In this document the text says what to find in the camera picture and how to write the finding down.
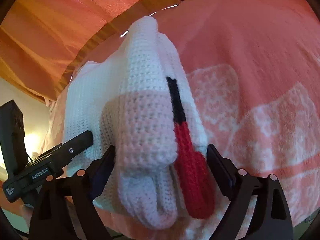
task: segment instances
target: red yarn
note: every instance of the red yarn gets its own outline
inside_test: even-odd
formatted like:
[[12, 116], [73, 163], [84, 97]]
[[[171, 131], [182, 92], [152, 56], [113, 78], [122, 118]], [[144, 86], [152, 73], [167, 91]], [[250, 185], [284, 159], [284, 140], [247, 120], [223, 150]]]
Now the red yarn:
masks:
[[174, 123], [178, 157], [174, 163], [189, 215], [205, 219], [214, 210], [214, 188], [205, 158], [193, 150], [187, 122]]

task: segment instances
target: black plastic bracket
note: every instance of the black plastic bracket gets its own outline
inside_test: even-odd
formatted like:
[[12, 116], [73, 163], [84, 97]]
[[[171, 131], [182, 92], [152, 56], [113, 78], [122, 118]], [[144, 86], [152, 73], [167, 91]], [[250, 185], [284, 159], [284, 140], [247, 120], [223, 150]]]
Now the black plastic bracket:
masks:
[[207, 150], [207, 163], [224, 196], [231, 201], [210, 240], [234, 240], [241, 228], [252, 195], [258, 195], [245, 240], [292, 240], [289, 207], [276, 175], [251, 176], [222, 158], [214, 145]]
[[36, 189], [45, 182], [45, 178], [48, 175], [60, 177], [63, 174], [62, 168], [91, 145], [93, 145], [92, 133], [85, 131], [35, 158], [16, 175], [8, 174], [8, 179], [3, 183], [6, 198], [9, 202], [22, 198], [24, 203], [35, 206], [38, 197]]
[[83, 232], [88, 240], [112, 239], [97, 214], [92, 200], [100, 195], [112, 172], [115, 148], [110, 146], [101, 159], [87, 170], [68, 178], [48, 176], [39, 193], [29, 229], [29, 240], [78, 240], [65, 196], [71, 196]]

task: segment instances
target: white wall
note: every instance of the white wall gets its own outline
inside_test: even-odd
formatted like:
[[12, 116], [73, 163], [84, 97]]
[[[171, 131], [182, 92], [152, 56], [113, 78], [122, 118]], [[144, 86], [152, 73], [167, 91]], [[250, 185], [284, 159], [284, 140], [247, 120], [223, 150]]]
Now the white wall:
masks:
[[[45, 104], [0, 78], [0, 106], [12, 99], [23, 113], [26, 150], [29, 156], [32, 156], [32, 152], [39, 152], [42, 140], [46, 135], [49, 126], [49, 109]], [[0, 179], [2, 181], [6, 179], [3, 171], [4, 165], [0, 149]]]

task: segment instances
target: white yarn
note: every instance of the white yarn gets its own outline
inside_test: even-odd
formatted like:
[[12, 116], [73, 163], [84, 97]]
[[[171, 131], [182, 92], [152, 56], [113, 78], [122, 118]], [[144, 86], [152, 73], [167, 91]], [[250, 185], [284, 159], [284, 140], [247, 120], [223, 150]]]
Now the white yarn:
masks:
[[195, 150], [205, 153], [206, 135], [177, 50], [152, 17], [132, 24], [105, 62], [82, 67], [69, 86], [65, 112], [63, 142], [85, 130], [94, 139], [67, 174], [86, 169], [115, 145], [115, 168], [95, 205], [153, 229], [170, 227], [178, 215], [176, 201], [183, 200], [170, 172], [177, 143], [167, 76], [177, 79]]

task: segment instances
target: pink blanket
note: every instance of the pink blanket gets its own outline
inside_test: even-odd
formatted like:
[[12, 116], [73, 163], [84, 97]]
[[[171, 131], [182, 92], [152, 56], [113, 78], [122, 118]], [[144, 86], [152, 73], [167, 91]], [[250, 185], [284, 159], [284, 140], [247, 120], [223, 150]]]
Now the pink blanket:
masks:
[[[320, 206], [320, 23], [307, 2], [186, 0], [153, 17], [179, 52], [209, 143], [253, 175], [276, 174], [300, 223]], [[83, 63], [103, 62], [122, 40], [110, 37]], [[43, 150], [61, 142], [67, 89], [52, 105]], [[134, 239], [208, 239], [229, 203], [217, 187], [212, 197], [211, 218], [181, 218], [160, 231], [98, 212]]]

